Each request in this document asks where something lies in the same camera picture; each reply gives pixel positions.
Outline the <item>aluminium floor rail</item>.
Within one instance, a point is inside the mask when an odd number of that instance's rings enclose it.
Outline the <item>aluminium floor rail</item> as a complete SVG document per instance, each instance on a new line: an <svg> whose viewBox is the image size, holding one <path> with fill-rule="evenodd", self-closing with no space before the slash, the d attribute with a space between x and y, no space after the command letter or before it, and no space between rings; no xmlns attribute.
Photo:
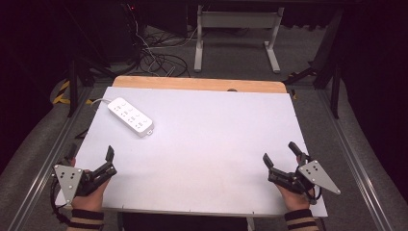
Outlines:
<svg viewBox="0 0 408 231"><path fill-rule="evenodd" d="M377 230L395 231L389 219L387 218L382 205L380 204L378 195L372 185L372 182L370 181L366 170L364 169L358 155L350 146L350 143L344 133L342 124L337 118L334 117L334 114L331 111L329 97L326 95L324 90L317 90L317 95L336 131L337 137L340 140L344 158L347 161L347 164L351 170L359 191L370 211L370 215L375 223Z"/></svg>
<svg viewBox="0 0 408 231"><path fill-rule="evenodd" d="M72 116L68 105L54 106L17 149L0 176L3 231L23 230L91 92L91 87L79 90L79 106Z"/></svg>

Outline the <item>black equipment box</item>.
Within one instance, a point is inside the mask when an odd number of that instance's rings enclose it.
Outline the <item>black equipment box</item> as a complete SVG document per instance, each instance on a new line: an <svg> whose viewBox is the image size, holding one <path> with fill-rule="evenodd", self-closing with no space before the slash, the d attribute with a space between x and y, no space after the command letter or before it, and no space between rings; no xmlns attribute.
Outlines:
<svg viewBox="0 0 408 231"><path fill-rule="evenodd" d="M107 56L115 63L139 63L141 41L136 21L125 4L110 4L107 21Z"/></svg>

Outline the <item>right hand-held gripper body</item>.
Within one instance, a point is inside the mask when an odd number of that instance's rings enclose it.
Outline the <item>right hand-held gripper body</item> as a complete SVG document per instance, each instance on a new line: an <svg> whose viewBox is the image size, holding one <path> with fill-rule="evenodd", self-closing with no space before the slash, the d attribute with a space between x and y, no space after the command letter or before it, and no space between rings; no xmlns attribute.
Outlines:
<svg viewBox="0 0 408 231"><path fill-rule="evenodd" d="M341 193L341 190L318 161L311 161L299 166L295 172L284 172L273 167L268 169L268 181L292 193L304 195L312 205L316 205L321 196L321 192L310 193L310 190L315 187L326 189L335 194Z"/></svg>

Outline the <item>white metal desk frame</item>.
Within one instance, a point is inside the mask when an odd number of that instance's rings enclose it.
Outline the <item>white metal desk frame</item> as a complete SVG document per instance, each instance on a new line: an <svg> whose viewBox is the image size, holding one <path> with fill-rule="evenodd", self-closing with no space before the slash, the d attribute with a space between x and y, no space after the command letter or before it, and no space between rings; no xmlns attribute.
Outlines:
<svg viewBox="0 0 408 231"><path fill-rule="evenodd" d="M203 6L197 7L196 45L193 69L195 72L202 70L203 61L203 28L248 28L248 29L271 29L271 37L264 42L268 60L272 71L281 71L275 52L274 43L279 31L280 23L284 15L284 8L278 8L272 13L250 12L212 12L204 11Z"/></svg>

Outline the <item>yellow black hazard tape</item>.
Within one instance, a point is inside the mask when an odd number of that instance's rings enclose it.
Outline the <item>yellow black hazard tape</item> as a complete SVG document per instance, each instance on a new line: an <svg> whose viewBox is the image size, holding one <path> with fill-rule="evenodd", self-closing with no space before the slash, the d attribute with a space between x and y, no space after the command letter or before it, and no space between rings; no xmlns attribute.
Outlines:
<svg viewBox="0 0 408 231"><path fill-rule="evenodd" d="M61 85L57 93L57 96L52 101L53 104L58 104L58 103L69 104L70 103L70 100L64 97L64 94L67 91L68 87L69 87L69 81L65 80L64 83Z"/></svg>

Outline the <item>person's left hand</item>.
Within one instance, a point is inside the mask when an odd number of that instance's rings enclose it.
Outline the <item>person's left hand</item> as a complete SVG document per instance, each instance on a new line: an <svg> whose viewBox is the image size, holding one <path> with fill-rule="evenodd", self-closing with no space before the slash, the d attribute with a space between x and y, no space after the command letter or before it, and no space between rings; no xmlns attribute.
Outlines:
<svg viewBox="0 0 408 231"><path fill-rule="evenodd" d="M101 212L104 191L106 190L108 184L109 184L109 180L104 182L94 192L92 192L91 194L87 196L76 196L71 202L72 208L76 210Z"/></svg>

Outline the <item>white power strip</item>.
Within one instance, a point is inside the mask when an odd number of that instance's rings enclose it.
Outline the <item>white power strip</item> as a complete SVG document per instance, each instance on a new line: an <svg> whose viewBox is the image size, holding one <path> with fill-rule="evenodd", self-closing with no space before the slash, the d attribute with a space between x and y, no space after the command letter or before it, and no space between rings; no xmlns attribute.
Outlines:
<svg viewBox="0 0 408 231"><path fill-rule="evenodd" d="M108 104L108 109L140 138L153 133L153 120L125 99L121 97L114 99Z"/></svg>

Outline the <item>person's right hand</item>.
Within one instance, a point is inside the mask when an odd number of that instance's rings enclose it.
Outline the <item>person's right hand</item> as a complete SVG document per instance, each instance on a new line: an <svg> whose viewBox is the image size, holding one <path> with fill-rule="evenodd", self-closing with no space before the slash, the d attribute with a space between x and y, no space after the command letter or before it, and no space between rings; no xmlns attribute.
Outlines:
<svg viewBox="0 0 408 231"><path fill-rule="evenodd" d="M277 189L281 193L284 204L289 212L310 208L310 202L304 195L290 192L279 185L277 185Z"/></svg>

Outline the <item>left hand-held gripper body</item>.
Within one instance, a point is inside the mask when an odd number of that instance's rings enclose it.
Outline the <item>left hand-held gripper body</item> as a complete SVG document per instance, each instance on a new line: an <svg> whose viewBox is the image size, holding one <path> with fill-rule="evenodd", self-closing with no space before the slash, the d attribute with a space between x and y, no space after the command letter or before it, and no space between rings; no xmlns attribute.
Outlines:
<svg viewBox="0 0 408 231"><path fill-rule="evenodd" d="M117 174L112 162L105 163L95 171L63 165L55 165L54 171L66 204L70 204L76 196L90 195Z"/></svg>

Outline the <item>black metal stand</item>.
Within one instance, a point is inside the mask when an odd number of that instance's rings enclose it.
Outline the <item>black metal stand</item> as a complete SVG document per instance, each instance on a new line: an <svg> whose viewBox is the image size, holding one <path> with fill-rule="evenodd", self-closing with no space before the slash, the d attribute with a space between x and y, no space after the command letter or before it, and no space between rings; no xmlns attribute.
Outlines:
<svg viewBox="0 0 408 231"><path fill-rule="evenodd" d="M64 38L67 39L65 49L69 59L70 106L68 116L73 117L80 104L78 82L85 87L92 87L94 84L94 78L90 72L92 68L111 79L114 79L116 74L108 69L109 65L103 61L100 52L68 7L63 5L63 9L66 13L66 22L69 24L69 27L64 29Z"/></svg>
<svg viewBox="0 0 408 231"><path fill-rule="evenodd" d="M307 76L315 76L316 79L313 82L313 86L317 90L323 90L329 83L332 83L329 106L334 118L339 117L338 104L341 73L339 65L330 57L330 54L342 21L343 13L344 11L341 9L335 11L326 28L317 54L311 61L310 66L299 73L291 73L288 79L283 82L285 86L289 86Z"/></svg>

